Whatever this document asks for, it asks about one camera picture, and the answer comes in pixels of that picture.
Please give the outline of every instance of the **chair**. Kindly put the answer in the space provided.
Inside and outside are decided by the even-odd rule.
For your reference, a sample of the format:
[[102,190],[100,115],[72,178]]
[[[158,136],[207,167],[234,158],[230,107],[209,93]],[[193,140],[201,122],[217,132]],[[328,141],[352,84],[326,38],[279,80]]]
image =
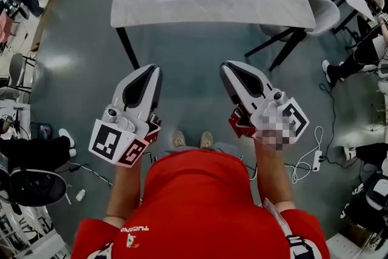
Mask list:
[[292,52],[292,50],[302,41],[306,36],[319,37],[325,32],[329,31],[340,20],[340,10],[334,2],[330,0],[308,0],[314,14],[316,27],[313,30],[305,30],[297,27],[285,27],[274,25],[260,25],[261,30],[272,37],[270,40],[261,44],[257,48],[245,54],[249,57],[257,51],[262,50],[268,45],[278,41],[287,41],[284,48],[270,67],[270,71],[276,66],[280,65],[285,58]]
[[29,63],[28,60],[35,62],[33,58],[28,58],[26,56],[23,56],[21,53],[16,53],[12,56],[11,63],[10,63],[11,80],[8,87],[10,87],[11,89],[24,91],[31,94],[31,92],[28,91],[28,90],[31,90],[31,87],[23,86],[25,68],[27,67],[27,64],[32,67],[35,67],[35,65]]

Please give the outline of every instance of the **floor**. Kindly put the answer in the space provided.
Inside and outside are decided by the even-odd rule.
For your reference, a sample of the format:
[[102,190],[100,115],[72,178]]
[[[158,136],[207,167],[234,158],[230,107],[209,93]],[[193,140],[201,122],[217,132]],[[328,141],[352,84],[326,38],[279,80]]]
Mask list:
[[[50,123],[56,130],[68,129],[76,140],[77,162],[89,164],[110,180],[114,167],[87,149],[95,119],[101,117],[117,83],[132,71],[118,35],[110,27],[111,4],[112,0],[58,0],[43,34],[30,99],[32,121]],[[346,5],[340,10],[343,18],[350,13]],[[355,21],[350,27],[356,29]],[[245,61],[244,53],[268,38],[257,27],[235,24],[147,26],[128,29],[127,33],[139,63],[158,64],[164,74],[157,110],[162,131],[149,150],[157,154],[170,147],[171,134],[176,129],[182,130],[187,143],[193,146],[199,144],[201,133],[209,130],[215,140],[238,146],[244,162],[254,166],[252,140],[239,140],[228,124],[233,106],[218,67],[228,59]],[[318,87],[326,81],[321,62],[328,59],[336,64],[346,58],[344,46],[349,38],[342,32],[307,38],[272,73],[268,72],[269,65],[283,43],[271,45],[249,59],[275,87],[293,96],[310,119],[298,144],[285,151],[288,163],[295,164],[316,146],[316,126],[324,128],[322,150],[326,151],[332,136],[333,111],[332,99]],[[378,116],[372,120],[373,107],[383,103],[383,97],[375,90],[376,76],[370,73],[354,75],[334,89],[335,138],[329,149],[332,160],[343,160],[339,146],[383,141],[383,130],[370,132],[371,124],[378,124]],[[309,157],[307,160],[312,163],[313,156]],[[142,164],[144,178],[150,167],[149,158],[144,157]],[[339,214],[358,182],[359,169],[359,163],[344,170],[325,162],[318,173],[311,173],[293,186],[296,205],[319,218],[327,238],[343,225]],[[69,183],[73,204],[69,206],[63,199],[48,209],[58,232],[72,245],[82,219],[104,216],[109,187],[84,170],[63,176]],[[81,189],[86,190],[86,196],[77,202],[75,196]],[[258,203],[255,183],[252,192]]]

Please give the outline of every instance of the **table leg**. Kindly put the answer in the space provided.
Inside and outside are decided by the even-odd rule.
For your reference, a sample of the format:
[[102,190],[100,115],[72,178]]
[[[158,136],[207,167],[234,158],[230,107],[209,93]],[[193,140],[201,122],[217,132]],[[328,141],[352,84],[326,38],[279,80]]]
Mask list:
[[125,31],[125,28],[124,27],[119,27],[118,29],[116,29],[116,31],[117,31],[117,34],[120,37],[121,43],[123,44],[123,46],[125,48],[125,51],[127,52],[127,55],[129,57],[129,60],[132,63],[133,68],[135,70],[139,69],[140,68],[139,62],[136,59],[136,55],[135,55],[135,53],[134,53],[134,51],[132,49],[131,42],[129,41],[129,38],[127,36],[127,32]]
[[281,38],[291,34],[293,31],[295,30],[295,28],[293,27],[290,27],[289,29],[281,32],[280,34],[272,37],[271,39],[269,39],[268,41],[266,41],[265,43],[259,45],[258,47],[255,47],[253,50],[249,51],[248,53],[246,53],[244,56],[247,58],[248,56],[251,56],[252,54],[255,54],[257,51],[260,51],[261,49],[264,49],[265,47],[267,47],[268,45],[270,44],[273,44],[274,42],[276,42],[277,40],[280,40]]
[[333,31],[334,35],[337,34],[341,29],[343,29],[344,26],[345,26],[347,23],[349,23],[349,21],[357,15],[357,12],[358,12],[357,10],[353,10],[353,11],[351,12],[351,14],[349,14],[349,15],[346,17],[346,19],[344,19],[344,21],[343,21],[340,25],[338,25],[336,28],[333,28],[332,31]]
[[340,7],[344,2],[345,2],[345,0],[340,0],[340,1],[338,1],[338,3],[336,4],[336,6],[337,6],[337,7]]
[[295,29],[291,38],[286,42],[286,45],[275,58],[271,67],[269,68],[269,71],[271,72],[276,66],[279,66],[292,52],[292,50],[298,45],[298,43],[301,42],[306,36],[307,34],[304,29]]

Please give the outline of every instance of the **power strip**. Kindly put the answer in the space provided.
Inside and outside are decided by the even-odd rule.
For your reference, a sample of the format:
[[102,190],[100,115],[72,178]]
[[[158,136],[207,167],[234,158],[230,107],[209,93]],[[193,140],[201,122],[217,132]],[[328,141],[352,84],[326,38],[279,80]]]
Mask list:
[[322,156],[322,151],[320,150],[315,151],[314,162],[312,167],[313,172],[319,171],[319,168],[321,167],[321,156]]

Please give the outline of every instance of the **sneaker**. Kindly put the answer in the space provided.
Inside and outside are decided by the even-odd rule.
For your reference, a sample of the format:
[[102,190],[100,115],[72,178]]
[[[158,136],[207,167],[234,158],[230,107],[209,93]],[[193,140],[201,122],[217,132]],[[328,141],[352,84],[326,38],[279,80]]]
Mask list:
[[346,156],[346,161],[354,159],[356,157],[356,148],[347,148],[344,147],[344,152]]
[[70,157],[73,158],[74,156],[77,155],[77,150],[75,150],[74,148],[71,148],[69,149],[69,154],[70,154]]
[[186,146],[186,140],[184,139],[184,135],[180,130],[177,130],[172,135],[172,144],[175,148],[180,146]]
[[59,136],[67,137],[69,139],[69,141],[70,141],[70,148],[74,148],[74,146],[75,146],[74,139],[70,136],[68,131],[66,131],[65,129],[60,129],[59,130]]
[[330,78],[329,78],[329,75],[327,74],[327,68],[328,68],[329,65],[330,65],[329,61],[325,59],[325,60],[322,62],[322,70],[323,70],[323,72],[324,72],[325,75],[326,75],[326,80],[327,80],[327,82],[328,82],[328,83],[332,83],[332,81],[331,81]]
[[212,145],[213,145],[213,135],[208,131],[203,132],[201,136],[201,146],[199,148],[208,149]]
[[[345,62],[340,62],[340,64],[338,65],[338,66],[341,66],[342,64],[344,64]],[[342,82],[344,82],[345,81],[345,79],[344,78],[340,78],[340,80],[342,81]]]

